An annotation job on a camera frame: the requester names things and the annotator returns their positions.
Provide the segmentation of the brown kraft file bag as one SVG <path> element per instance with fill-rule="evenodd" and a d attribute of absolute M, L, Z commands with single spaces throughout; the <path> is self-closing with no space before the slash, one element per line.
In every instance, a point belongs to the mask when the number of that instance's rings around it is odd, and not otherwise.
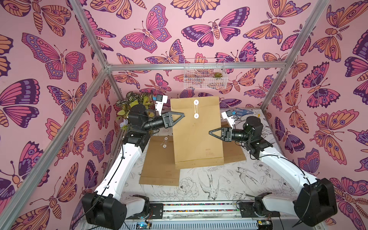
<path fill-rule="evenodd" d="M 219 97 L 171 99 L 171 111 L 185 115 L 172 128 L 176 169 L 223 165 L 222 141 L 209 134 L 221 127 Z"/>
<path fill-rule="evenodd" d="M 180 170 L 175 168 L 172 136 L 152 136 L 139 184 L 179 186 Z"/>
<path fill-rule="evenodd" d="M 243 148 L 235 142 L 223 142 L 224 164 L 246 161 Z"/>

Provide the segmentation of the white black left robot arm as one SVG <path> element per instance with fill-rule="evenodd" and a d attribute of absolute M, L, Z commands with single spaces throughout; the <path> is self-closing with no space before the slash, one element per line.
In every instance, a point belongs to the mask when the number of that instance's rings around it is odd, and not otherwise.
<path fill-rule="evenodd" d="M 118 230 L 126 218 L 145 218 L 150 215 L 150 201 L 146 196 L 133 195 L 121 201 L 125 183 L 149 142 L 150 132 L 173 127 L 184 117 L 183 113 L 169 111 L 159 117 L 150 118 L 148 110 L 142 104 L 130 109 L 127 117 L 130 128 L 122 140 L 119 155 L 100 185 L 81 198 L 83 217 L 87 223 Z"/>

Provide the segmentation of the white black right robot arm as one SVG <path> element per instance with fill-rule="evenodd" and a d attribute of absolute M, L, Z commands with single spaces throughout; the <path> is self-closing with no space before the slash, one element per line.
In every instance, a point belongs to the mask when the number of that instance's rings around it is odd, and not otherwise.
<path fill-rule="evenodd" d="M 257 117 L 248 117 L 242 129 L 221 127 L 209 134 L 224 142 L 237 142 L 249 154 L 278 173 L 298 194 L 297 199 L 263 193 L 255 197 L 255 214 L 265 217 L 270 212 L 297 216 L 297 224 L 314 227 L 337 214 L 334 186 L 326 178 L 316 176 L 296 166 L 262 138 L 263 124 Z"/>

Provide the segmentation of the potted green yellow plant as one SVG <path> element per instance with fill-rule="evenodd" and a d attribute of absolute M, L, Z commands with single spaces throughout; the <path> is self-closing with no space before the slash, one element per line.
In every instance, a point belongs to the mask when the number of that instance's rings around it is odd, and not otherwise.
<path fill-rule="evenodd" d="M 117 120 L 122 120 L 119 127 L 122 130 L 128 129 L 128 115 L 131 108 L 135 105 L 142 104 L 148 110 L 148 116 L 154 117 L 155 112 L 152 96 L 146 93 L 137 94 L 134 92 L 128 92 L 123 100 L 118 100 L 114 105 L 114 109 L 117 112 Z"/>

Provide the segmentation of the small green succulent plant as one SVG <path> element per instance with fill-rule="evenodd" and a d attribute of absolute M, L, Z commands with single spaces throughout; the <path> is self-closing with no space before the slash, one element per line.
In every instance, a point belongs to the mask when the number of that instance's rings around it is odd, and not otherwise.
<path fill-rule="evenodd" d="M 215 73 L 213 73 L 213 77 L 214 78 L 222 78 L 223 74 L 221 72 L 215 72 Z"/>

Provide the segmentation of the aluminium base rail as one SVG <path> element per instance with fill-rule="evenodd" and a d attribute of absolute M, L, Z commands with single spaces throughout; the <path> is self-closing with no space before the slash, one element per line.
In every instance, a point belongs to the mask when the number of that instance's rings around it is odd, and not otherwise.
<path fill-rule="evenodd" d="M 187 201 L 151 202 L 145 218 L 130 217 L 122 230 L 309 230 L 298 218 L 285 213 L 257 217 L 252 202 Z"/>

